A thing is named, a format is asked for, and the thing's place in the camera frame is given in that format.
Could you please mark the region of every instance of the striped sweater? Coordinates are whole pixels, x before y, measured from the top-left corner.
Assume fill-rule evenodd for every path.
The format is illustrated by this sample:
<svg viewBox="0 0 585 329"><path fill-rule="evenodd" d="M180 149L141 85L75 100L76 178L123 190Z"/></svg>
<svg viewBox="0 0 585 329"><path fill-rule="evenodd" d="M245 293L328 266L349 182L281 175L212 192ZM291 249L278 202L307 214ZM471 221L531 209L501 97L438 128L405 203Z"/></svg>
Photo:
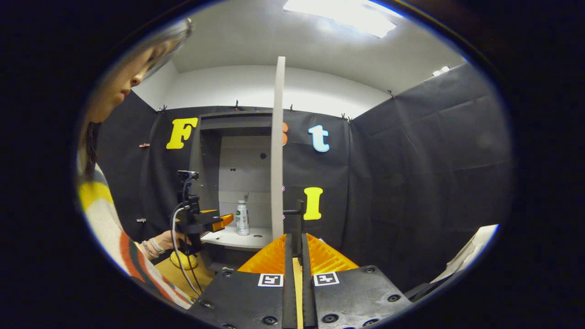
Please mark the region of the striped sweater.
<svg viewBox="0 0 585 329"><path fill-rule="evenodd" d="M82 175L86 159L85 152L79 151L77 155L78 195L94 237L111 260L126 274L138 278L182 308L191 307L193 300L165 278L124 232L108 183L99 166L96 164L92 179L88 180Z"/></svg>

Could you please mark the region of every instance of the white bottle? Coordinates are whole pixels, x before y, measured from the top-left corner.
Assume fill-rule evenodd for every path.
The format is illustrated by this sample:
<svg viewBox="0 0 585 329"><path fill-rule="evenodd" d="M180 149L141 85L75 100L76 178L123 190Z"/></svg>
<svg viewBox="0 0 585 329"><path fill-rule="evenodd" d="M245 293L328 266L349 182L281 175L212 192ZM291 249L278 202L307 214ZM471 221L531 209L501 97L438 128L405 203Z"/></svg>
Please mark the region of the white bottle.
<svg viewBox="0 0 585 329"><path fill-rule="evenodd" d="M236 225L238 227L238 235L250 235L248 209L246 208L246 202L243 200L238 200L238 207L236 208Z"/></svg>

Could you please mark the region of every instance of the woman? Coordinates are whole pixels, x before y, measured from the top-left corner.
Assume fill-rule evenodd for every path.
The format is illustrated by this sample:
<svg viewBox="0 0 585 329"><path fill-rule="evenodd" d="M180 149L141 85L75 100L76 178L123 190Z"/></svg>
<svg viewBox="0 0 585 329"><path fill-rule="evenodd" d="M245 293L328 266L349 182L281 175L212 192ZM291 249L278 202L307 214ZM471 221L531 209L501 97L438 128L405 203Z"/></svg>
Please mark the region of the woman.
<svg viewBox="0 0 585 329"><path fill-rule="evenodd" d="M173 248L170 231L142 243L133 242L126 235L108 183L96 164L96 145L101 122L123 102L131 88L166 64L191 33L191 21L181 20L147 38L110 70L90 97L77 152L80 206L99 243L124 272L185 309L192 305L193 300L149 262ZM184 239L179 233L176 236Z"/></svg>

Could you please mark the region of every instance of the white ceiling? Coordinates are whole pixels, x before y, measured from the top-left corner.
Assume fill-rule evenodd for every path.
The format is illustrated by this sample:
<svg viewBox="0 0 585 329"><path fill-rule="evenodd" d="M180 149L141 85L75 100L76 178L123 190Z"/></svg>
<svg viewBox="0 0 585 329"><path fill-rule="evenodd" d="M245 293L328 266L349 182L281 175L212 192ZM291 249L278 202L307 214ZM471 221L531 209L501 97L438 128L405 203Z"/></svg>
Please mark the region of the white ceiling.
<svg viewBox="0 0 585 329"><path fill-rule="evenodd" d="M465 59L406 18L382 39L351 26L294 12L286 0L228 0L195 15L194 34L173 58L179 73L230 65L276 65L344 77L398 94Z"/></svg>

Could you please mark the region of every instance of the bracelet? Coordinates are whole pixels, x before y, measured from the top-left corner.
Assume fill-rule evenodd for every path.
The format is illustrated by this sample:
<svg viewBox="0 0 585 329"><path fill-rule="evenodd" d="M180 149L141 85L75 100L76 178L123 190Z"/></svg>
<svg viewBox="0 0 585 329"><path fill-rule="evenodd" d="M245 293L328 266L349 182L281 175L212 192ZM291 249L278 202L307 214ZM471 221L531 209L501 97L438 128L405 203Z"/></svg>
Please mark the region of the bracelet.
<svg viewBox="0 0 585 329"><path fill-rule="evenodd" d="M148 246L146 245L146 241L142 241L142 245L144 246L144 249L146 250L146 252L148 252L148 254L152 257L152 258L158 258L158 255L155 255L152 253L152 251L150 251L150 248L148 248Z"/></svg>
<svg viewBox="0 0 585 329"><path fill-rule="evenodd" d="M154 238L150 239L150 244L154 247L154 250L159 253L159 255L164 254L164 249L159 246L158 243L154 240Z"/></svg>

